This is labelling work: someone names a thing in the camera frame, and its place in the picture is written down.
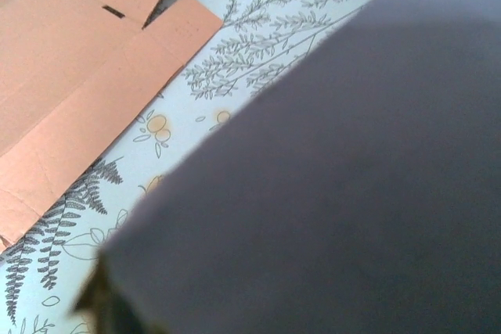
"light blue tablecloth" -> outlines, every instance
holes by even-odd
[[[0,334],[87,333],[83,318],[68,311],[96,249],[128,210],[369,0],[200,1],[225,26],[43,221],[2,255]],[[82,198],[88,204],[81,205]]]

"patterned tablecloth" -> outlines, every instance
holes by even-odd
[[[96,249],[124,223],[128,210],[201,140],[369,0],[200,1],[224,18],[221,31],[1,256],[0,334],[87,333],[83,318],[69,317],[68,310]]]

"cardboard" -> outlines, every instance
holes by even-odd
[[[181,334],[499,332],[500,56],[499,0],[371,1],[132,210],[81,295],[113,303],[89,313],[128,323],[123,299]]]
[[[0,0],[0,250],[222,25],[197,0],[178,0],[144,27],[158,2]]]

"gray paper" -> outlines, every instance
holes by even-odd
[[[498,332],[500,59],[499,0],[371,2],[135,208],[111,279],[174,334]]]

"flattened cardboard box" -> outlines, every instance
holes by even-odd
[[[159,1],[0,0],[0,251],[222,25],[178,0],[144,27]]]

